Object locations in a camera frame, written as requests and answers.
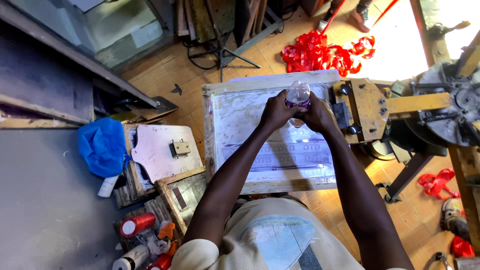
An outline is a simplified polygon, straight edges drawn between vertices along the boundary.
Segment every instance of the wooden floor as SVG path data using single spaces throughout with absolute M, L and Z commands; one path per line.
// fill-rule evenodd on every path
M 369 8 L 369 15 L 377 18 L 389 3 L 390 0 L 374 0 L 373 5 Z M 343 45 L 365 35 L 360 33 L 348 19 L 350 11 L 355 6 L 355 1 L 346 1 L 326 32 L 329 42 Z M 316 27 L 325 11 L 326 9 L 309 18 L 299 8 L 290 19 L 285 21 L 282 33 L 265 38 L 242 54 L 260 64 L 262 68 L 257 69 L 235 59 L 224 69 L 224 81 L 231 78 L 285 73 L 286 64 L 281 58 L 281 50 L 284 46 L 293 44 L 297 36 Z M 349 77 L 369 77 L 394 81 L 411 78 L 427 69 L 409 1 L 399 1 L 372 29 L 370 35 L 374 35 L 376 38 L 376 55 L 362 63 L 362 71 L 349 75 Z M 227 47 L 236 48 L 232 37 L 228 40 Z M 204 49 L 190 48 L 190 54 L 201 51 Z M 205 67 L 215 65 L 212 56 L 195 61 Z M 163 96 L 177 104 L 180 109 L 168 115 L 165 118 L 166 123 L 191 127 L 199 152 L 204 153 L 201 85 L 218 83 L 220 78 L 217 69 L 205 71 L 195 67 L 187 59 L 186 48 L 181 43 L 177 43 L 145 59 L 122 76 L 147 95 Z M 170 92 L 175 88 L 175 84 L 182 89 L 181 96 L 178 93 Z M 436 157 L 422 173 L 437 174 L 441 169 L 451 167 L 448 157 Z M 403 164 L 396 161 L 375 161 L 366 168 L 366 172 L 376 184 L 393 181 L 402 168 Z M 455 179 L 450 181 L 448 186 L 452 190 L 458 191 Z M 310 210 L 355 258 L 360 259 L 358 245 L 345 222 L 337 190 L 301 192 L 294 195 L 300 197 L 309 206 Z M 415 181 L 408 185 L 401 197 L 403 202 L 387 205 L 387 207 L 402 244 L 415 268 L 423 269 L 435 252 L 448 253 L 450 241 L 454 236 L 452 233 L 442 232 L 440 229 L 442 201 L 425 195 L 422 187 Z M 442 269 L 442 267 L 440 264 L 434 263 L 431 269 Z

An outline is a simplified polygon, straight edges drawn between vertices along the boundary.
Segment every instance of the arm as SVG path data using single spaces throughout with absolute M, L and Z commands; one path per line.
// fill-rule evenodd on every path
M 218 247 L 223 239 L 225 220 L 230 215 L 253 161 L 273 131 L 284 126 L 304 108 L 285 106 L 286 90 L 268 99 L 262 118 L 250 137 L 223 163 L 208 184 L 185 234 L 184 243 L 206 239 Z
M 311 93 L 310 108 L 299 118 L 330 147 L 343 213 L 365 269 L 413 269 L 382 197 L 348 147 L 326 101 Z

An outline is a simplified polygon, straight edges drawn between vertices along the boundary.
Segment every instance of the sneaker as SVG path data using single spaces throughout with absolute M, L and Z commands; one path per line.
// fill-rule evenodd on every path
M 451 231 L 450 221 L 454 219 L 463 219 L 463 215 L 460 202 L 455 198 L 451 198 L 442 204 L 442 219 L 440 220 L 442 230 Z
M 373 26 L 373 20 L 370 20 L 368 17 L 368 8 L 364 9 L 362 12 L 358 13 L 357 9 L 354 9 L 350 14 L 350 17 L 354 18 L 359 24 L 361 31 L 367 33 Z
M 333 9 L 328 9 L 327 13 L 325 14 L 325 17 L 322 20 L 320 20 L 320 22 L 318 23 L 318 31 L 322 32 L 325 29 L 328 22 L 332 19 L 334 12 L 335 11 Z

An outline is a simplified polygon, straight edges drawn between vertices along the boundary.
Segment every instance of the metal tripod stand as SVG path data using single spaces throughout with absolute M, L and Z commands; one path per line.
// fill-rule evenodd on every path
M 188 58 L 192 59 L 192 58 L 197 58 L 197 57 L 209 54 L 209 53 L 218 52 L 218 59 L 219 59 L 219 62 L 220 62 L 220 82 L 221 83 L 223 82 L 223 66 L 224 66 L 225 52 L 228 52 L 232 56 L 238 57 L 238 58 L 244 60 L 245 62 L 256 66 L 257 68 L 261 68 L 262 66 L 260 66 L 259 64 L 255 63 L 255 62 L 253 62 L 253 61 L 251 61 L 251 60 L 249 60 L 249 59 L 247 59 L 243 56 L 237 55 L 234 52 L 232 52 L 230 49 L 225 47 L 224 41 L 222 39 L 222 35 L 220 34 L 220 30 L 218 29 L 218 26 L 216 25 L 216 22 L 215 22 L 215 18 L 213 17 L 213 8 L 212 8 L 212 3 L 210 2 L 210 0 L 205 0 L 205 7 L 207 8 L 208 17 L 209 17 L 210 23 L 213 27 L 213 30 L 214 30 L 214 33 L 215 33 L 215 38 L 216 38 L 216 41 L 218 43 L 218 47 L 210 49 L 208 51 L 204 51 L 204 52 L 201 52 L 201 53 L 190 55 Z

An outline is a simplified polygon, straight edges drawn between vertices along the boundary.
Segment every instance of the white cutting board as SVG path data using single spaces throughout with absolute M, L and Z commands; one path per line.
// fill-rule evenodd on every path
M 191 153 L 178 159 L 172 157 L 172 140 L 189 142 Z M 191 128 L 175 125 L 139 125 L 137 145 L 132 149 L 133 161 L 145 168 L 150 182 L 203 166 Z

